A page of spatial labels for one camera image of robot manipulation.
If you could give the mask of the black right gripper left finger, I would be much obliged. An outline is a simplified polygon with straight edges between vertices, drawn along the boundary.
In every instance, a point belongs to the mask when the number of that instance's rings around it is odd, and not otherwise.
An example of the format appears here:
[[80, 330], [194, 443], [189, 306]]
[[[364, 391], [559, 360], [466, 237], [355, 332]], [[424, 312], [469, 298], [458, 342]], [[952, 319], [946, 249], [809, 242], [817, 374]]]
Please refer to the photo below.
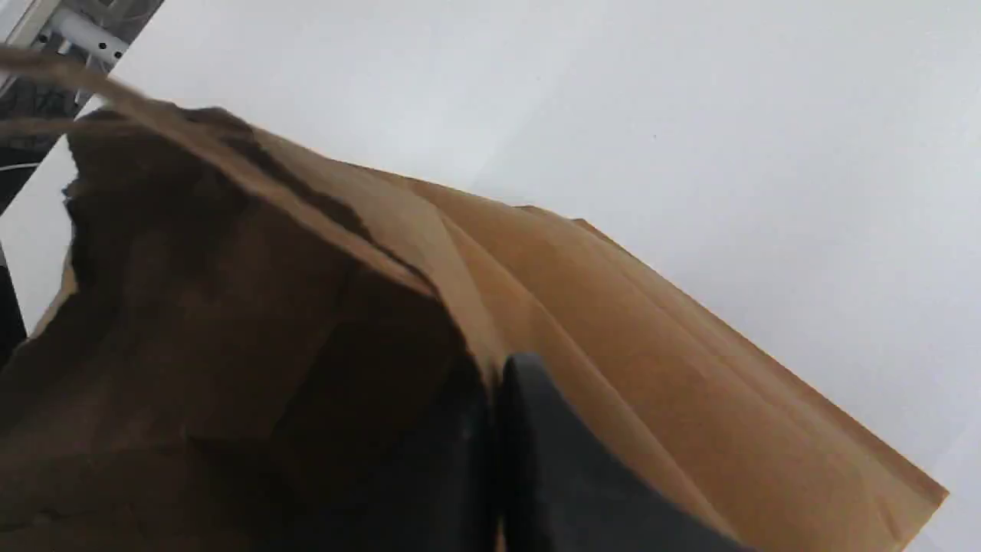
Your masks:
[[472, 361], [448, 371], [420, 419], [375, 469], [370, 551], [491, 551], [493, 436]]

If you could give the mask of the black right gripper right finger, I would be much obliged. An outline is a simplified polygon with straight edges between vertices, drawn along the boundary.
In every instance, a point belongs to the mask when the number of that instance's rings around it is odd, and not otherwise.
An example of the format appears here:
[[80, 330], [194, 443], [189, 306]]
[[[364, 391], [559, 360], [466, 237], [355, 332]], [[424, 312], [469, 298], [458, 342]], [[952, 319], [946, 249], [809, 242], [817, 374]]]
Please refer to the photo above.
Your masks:
[[616, 458], [535, 354], [502, 371], [500, 466], [509, 551], [740, 551]]

